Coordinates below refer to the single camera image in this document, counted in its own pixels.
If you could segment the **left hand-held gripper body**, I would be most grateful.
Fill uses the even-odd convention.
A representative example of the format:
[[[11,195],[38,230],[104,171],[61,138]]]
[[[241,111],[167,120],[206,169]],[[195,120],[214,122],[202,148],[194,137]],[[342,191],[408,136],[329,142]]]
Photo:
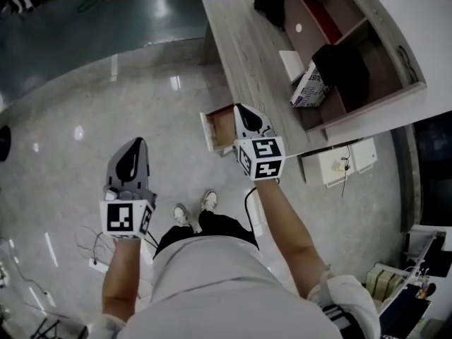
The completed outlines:
[[[145,239],[155,211],[157,194],[150,190],[104,188],[100,201],[102,232],[115,239]]]

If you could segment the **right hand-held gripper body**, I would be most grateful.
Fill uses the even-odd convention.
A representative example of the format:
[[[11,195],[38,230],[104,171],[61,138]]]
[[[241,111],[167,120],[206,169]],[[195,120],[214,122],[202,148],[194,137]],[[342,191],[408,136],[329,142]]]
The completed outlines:
[[[234,142],[237,161],[252,181],[280,178],[285,164],[285,147],[280,136],[257,136]]]

